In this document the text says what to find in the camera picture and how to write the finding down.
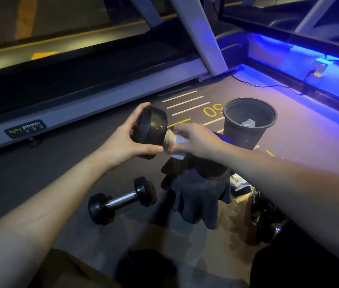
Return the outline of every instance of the person's left hand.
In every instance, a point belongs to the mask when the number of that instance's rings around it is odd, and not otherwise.
[[[107,161],[109,168],[113,169],[138,155],[157,155],[163,151],[161,145],[138,144],[130,138],[138,117],[149,105],[149,102],[145,102],[137,106],[128,119],[96,151]]]

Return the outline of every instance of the bucket rim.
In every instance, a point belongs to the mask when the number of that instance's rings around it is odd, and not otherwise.
[[[273,113],[274,113],[274,119],[272,120],[271,123],[267,124],[267,125],[264,125],[264,126],[255,126],[255,127],[250,127],[250,126],[246,126],[246,125],[241,125],[239,123],[237,123],[236,121],[233,121],[231,118],[229,118],[226,114],[226,109],[228,108],[228,106],[236,101],[239,101],[239,100],[250,100],[250,101],[255,101],[259,104],[262,104],[264,106],[267,106]],[[235,126],[238,126],[239,128],[243,128],[243,129],[252,129],[252,130],[261,130],[261,129],[267,129],[269,127],[271,127],[272,125],[274,125],[278,119],[278,112],[276,112],[276,109],[271,105],[269,104],[268,102],[266,101],[263,101],[262,99],[258,99],[258,98],[254,98],[254,97],[238,97],[238,98],[234,98],[230,101],[227,102],[227,104],[224,106],[223,108],[223,115],[225,117],[225,120],[228,121],[229,123],[235,125]]]

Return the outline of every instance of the forearm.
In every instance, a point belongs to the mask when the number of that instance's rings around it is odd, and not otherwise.
[[[339,257],[339,175],[228,144],[213,156]]]
[[[0,287],[26,286],[90,187],[110,167],[92,154],[0,219]]]

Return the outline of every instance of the black bucket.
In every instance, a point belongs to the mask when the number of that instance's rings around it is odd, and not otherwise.
[[[250,97],[235,98],[223,109],[224,136],[231,144],[253,150],[268,127],[275,124],[278,114],[267,102]],[[241,125],[251,119],[255,127]]]

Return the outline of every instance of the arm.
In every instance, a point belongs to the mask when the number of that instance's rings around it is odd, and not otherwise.
[[[137,155],[163,151],[161,146],[137,144],[129,137],[148,105],[139,105],[98,150],[0,218],[0,287],[28,285],[53,241],[100,177]]]
[[[301,228],[339,258],[339,175],[227,144],[203,125],[179,124],[186,151],[223,164],[261,190]]]

